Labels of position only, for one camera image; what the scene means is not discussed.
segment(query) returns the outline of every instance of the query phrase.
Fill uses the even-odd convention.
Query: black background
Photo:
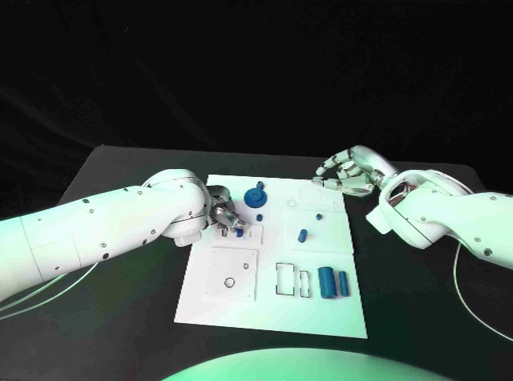
[[[513,193],[513,4],[1,1],[0,218],[54,205],[100,144],[364,144]]]
[[[59,202],[139,184],[162,167],[191,168],[204,182],[207,174],[304,179],[321,161],[314,157],[103,146],[92,151]],[[438,169],[482,191],[475,172],[465,166],[394,164],[401,170]],[[365,340],[174,323],[190,247],[177,248],[172,240],[158,237],[151,244],[105,260],[50,303],[0,321],[0,377],[25,381],[155,381],[236,352],[302,347],[367,353],[459,381],[513,380],[513,343],[479,325],[456,298],[453,239],[443,237],[426,250],[412,248],[393,232],[381,235],[364,219],[376,206],[376,194],[361,199],[344,197],[344,205]],[[53,296],[85,271],[73,271],[27,304]],[[469,308],[513,337],[513,271],[462,249],[458,280]]]

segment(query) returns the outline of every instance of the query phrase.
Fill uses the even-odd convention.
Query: table
[[[165,168],[190,169],[203,182],[208,174],[308,179],[322,160],[100,146],[59,203],[142,184]],[[436,169],[482,191],[476,173],[463,165],[394,165]],[[364,219],[376,194],[344,197],[344,202],[367,340],[174,323],[190,247],[177,248],[159,237],[100,263],[49,304],[0,321],[0,378],[161,380],[236,352],[306,347],[367,353],[452,379],[513,379],[513,343],[478,324],[453,292],[455,241],[443,237],[426,250],[412,248],[394,233],[378,234]],[[25,305],[54,295],[85,271],[70,273]],[[513,271],[463,249],[459,288],[478,316],[513,336]]]

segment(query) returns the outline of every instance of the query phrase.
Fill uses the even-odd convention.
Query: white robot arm
[[[322,179],[337,167],[335,179]],[[381,234],[390,230],[410,246],[426,248],[443,235],[453,237],[481,260],[513,270],[513,196],[472,194],[443,173],[399,170],[367,147],[357,145],[318,167],[311,182],[355,197],[380,189],[367,221]]]
[[[246,229],[229,190],[187,170],[167,170],[126,187],[0,221],[0,301],[56,276],[113,258],[158,235],[177,246],[219,223]]]

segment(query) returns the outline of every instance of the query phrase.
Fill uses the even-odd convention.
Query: robotic hand
[[[321,175],[337,166],[338,179]],[[381,234],[396,232],[407,244],[426,248],[453,237],[486,262],[513,269],[513,196],[472,194],[443,173],[404,171],[367,147],[355,145],[319,165],[311,183],[355,197],[378,188],[378,205],[367,221]]]
[[[229,190],[187,170],[0,221],[0,301],[27,287],[148,244],[158,235],[185,246],[201,229],[247,229]]]

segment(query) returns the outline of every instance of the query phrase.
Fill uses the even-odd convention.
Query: white board
[[[252,209],[242,197],[257,181],[265,184],[267,201]],[[203,231],[203,239],[191,246],[174,322],[367,338],[342,193],[298,179],[210,175],[207,185],[227,187],[239,217],[253,226],[243,237],[234,237],[231,232],[223,237],[214,226]],[[262,221],[256,221],[256,214],[262,214]],[[301,229],[308,230],[304,243],[298,242]],[[221,253],[224,270],[213,272],[214,252]],[[226,287],[227,274],[240,271],[240,262],[246,263],[250,253],[255,284],[250,276],[244,278],[247,272],[237,272],[242,282]],[[293,296],[276,294],[276,263],[293,265]],[[334,269],[338,295],[334,299],[319,295],[316,269],[324,266]],[[299,271],[308,272],[309,298],[299,295]],[[338,271],[347,274],[348,297],[340,295]],[[244,292],[250,287],[253,293]]]

